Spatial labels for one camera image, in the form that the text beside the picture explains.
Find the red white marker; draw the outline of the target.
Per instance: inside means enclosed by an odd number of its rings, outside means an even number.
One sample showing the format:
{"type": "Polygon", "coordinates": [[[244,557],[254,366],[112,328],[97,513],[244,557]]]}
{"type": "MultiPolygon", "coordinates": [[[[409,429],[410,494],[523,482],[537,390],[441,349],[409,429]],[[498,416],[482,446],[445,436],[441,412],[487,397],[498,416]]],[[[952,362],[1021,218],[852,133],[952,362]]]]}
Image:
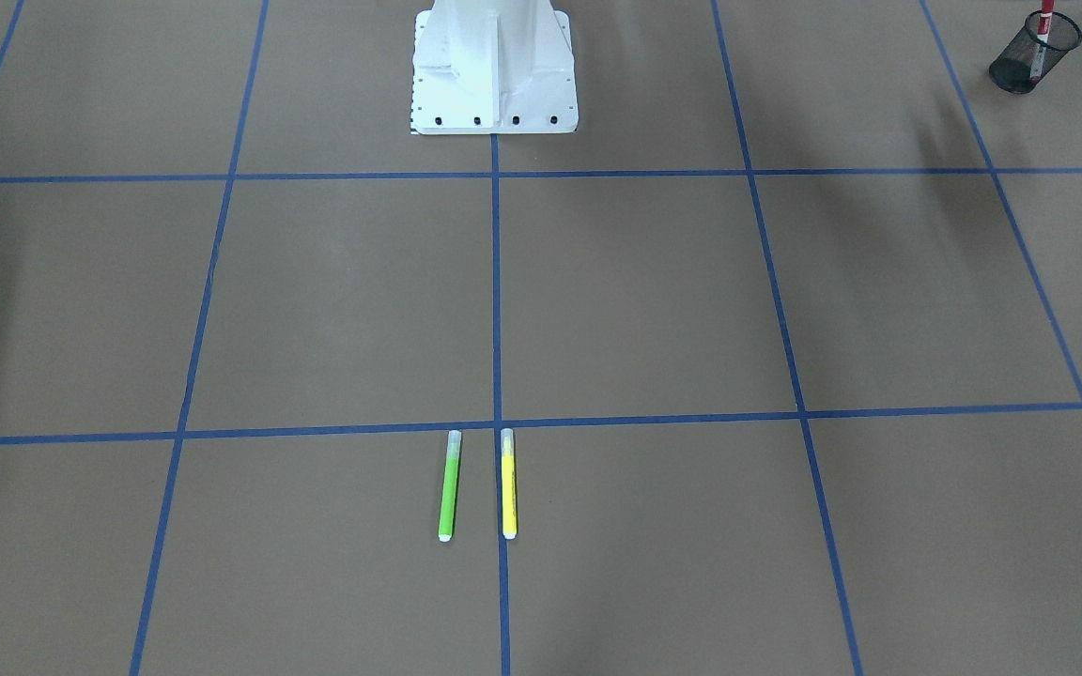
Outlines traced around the red white marker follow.
{"type": "Polygon", "coordinates": [[[1043,77],[1044,64],[1050,47],[1050,27],[1055,13],[1055,0],[1041,1],[1041,9],[1035,16],[1035,55],[1031,59],[1029,81],[1038,83],[1043,77]]]}

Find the green highlighter pen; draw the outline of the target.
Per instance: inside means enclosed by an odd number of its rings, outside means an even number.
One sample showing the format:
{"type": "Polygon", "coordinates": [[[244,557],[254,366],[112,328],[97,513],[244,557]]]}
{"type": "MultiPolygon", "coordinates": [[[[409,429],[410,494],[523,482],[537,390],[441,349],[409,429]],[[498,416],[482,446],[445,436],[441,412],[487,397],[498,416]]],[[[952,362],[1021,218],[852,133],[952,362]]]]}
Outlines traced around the green highlighter pen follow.
{"type": "Polygon", "coordinates": [[[458,491],[460,462],[462,462],[462,430],[447,433],[445,466],[438,519],[438,540],[450,543],[456,534],[456,491],[458,491]]]}

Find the yellow highlighter pen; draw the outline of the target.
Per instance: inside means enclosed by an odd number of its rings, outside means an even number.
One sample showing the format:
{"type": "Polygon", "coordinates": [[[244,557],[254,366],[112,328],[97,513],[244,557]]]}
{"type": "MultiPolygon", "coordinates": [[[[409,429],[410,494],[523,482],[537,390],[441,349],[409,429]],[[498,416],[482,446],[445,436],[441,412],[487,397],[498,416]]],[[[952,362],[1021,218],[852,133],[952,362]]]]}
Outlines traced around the yellow highlighter pen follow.
{"type": "Polygon", "coordinates": [[[515,432],[504,428],[500,430],[500,526],[506,542],[518,534],[516,475],[515,432]]]}

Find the black mesh pen cup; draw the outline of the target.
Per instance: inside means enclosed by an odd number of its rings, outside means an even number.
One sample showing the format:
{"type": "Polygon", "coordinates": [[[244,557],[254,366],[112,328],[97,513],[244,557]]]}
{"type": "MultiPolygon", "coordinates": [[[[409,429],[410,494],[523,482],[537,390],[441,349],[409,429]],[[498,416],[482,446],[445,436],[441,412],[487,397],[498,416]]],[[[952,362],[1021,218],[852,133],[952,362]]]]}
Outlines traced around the black mesh pen cup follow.
{"type": "MultiPolygon", "coordinates": [[[[997,88],[1010,91],[1011,94],[1027,94],[1035,89],[1038,83],[1029,81],[1031,59],[1035,55],[1035,21],[1038,12],[1030,13],[1022,26],[1013,36],[997,59],[988,65],[988,76],[997,88]]],[[[1082,43],[1082,30],[1074,19],[1063,13],[1053,13],[1050,27],[1050,47],[1044,64],[1043,77],[1047,76],[1066,54],[1077,50],[1082,43]]]]}

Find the white central pedestal column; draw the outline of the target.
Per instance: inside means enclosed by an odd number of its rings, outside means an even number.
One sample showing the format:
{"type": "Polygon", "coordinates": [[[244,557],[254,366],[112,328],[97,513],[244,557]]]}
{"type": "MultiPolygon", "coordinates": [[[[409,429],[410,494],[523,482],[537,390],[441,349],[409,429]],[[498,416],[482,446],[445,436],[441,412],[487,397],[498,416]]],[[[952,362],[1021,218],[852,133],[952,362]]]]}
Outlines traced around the white central pedestal column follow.
{"type": "Polygon", "coordinates": [[[413,30],[411,133],[579,128],[571,22],[549,1],[435,1],[413,30]]]}

